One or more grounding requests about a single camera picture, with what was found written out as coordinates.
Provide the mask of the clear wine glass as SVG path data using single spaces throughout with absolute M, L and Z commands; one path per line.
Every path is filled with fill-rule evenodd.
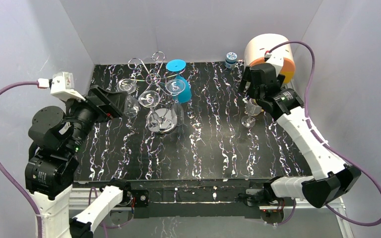
M 263 112 L 261 106 L 259 106 L 255 99 L 248 99 L 245 106 L 247 115 L 241 118 L 241 123 L 246 128 L 252 128 L 255 125 L 255 116 Z
M 117 83 L 117 90 L 128 94 L 125 100 L 124 114 L 129 118 L 136 117 L 140 109 L 138 99 L 132 95 L 136 89 L 137 84 L 133 79 L 122 79 Z
M 156 91 L 146 90 L 139 96 L 138 101 L 143 107 L 150 109 L 146 116 L 147 128 L 152 132 L 158 132 L 160 130 L 161 119 L 155 112 L 155 108 L 160 103 L 160 95 Z

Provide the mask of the clear wine glass front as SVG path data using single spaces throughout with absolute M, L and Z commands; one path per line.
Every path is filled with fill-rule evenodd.
M 150 109 L 146 116 L 147 128 L 152 132 L 158 132 L 160 130 L 161 119 L 155 112 L 155 108 L 160 103 L 160 95 L 156 91 L 146 90 L 139 96 L 138 101 L 143 107 Z

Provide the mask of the clear champagne flute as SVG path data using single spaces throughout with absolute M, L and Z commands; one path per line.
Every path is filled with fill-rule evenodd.
M 185 83 L 180 79 L 171 79 L 166 84 L 167 91 L 171 94 L 173 104 L 171 106 L 171 114 L 176 119 L 176 125 L 180 126 L 184 123 L 184 109 L 179 103 L 179 94 L 185 89 Z

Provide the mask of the blue plastic wine glass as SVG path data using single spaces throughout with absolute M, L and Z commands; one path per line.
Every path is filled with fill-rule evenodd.
M 186 62 L 182 59 L 174 59 L 166 65 L 166 69 L 173 74 L 172 79 L 167 82 L 166 89 L 179 104 L 187 103 L 192 97 L 190 85 L 181 75 L 185 67 Z

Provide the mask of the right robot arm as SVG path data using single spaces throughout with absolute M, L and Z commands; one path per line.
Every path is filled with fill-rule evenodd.
M 312 175 L 272 178 L 264 183 L 263 196 L 270 201 L 285 197 L 303 199 L 321 208 L 346 194 L 362 173 L 315 138 L 302 99 L 293 89 L 281 88 L 284 78 L 270 63 L 246 66 L 239 91 L 254 99 L 286 131 Z

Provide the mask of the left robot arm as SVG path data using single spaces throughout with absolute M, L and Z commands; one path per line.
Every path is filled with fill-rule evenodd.
M 109 92 L 99 86 L 89 96 L 68 99 L 66 110 L 57 106 L 40 109 L 28 131 L 33 144 L 25 169 L 26 188 L 39 208 L 38 230 L 45 238 L 91 238 L 115 207 L 147 207 L 149 193 L 133 189 L 126 180 L 113 178 L 81 213 L 69 217 L 69 198 L 76 154 L 95 124 L 123 116 L 125 92 Z

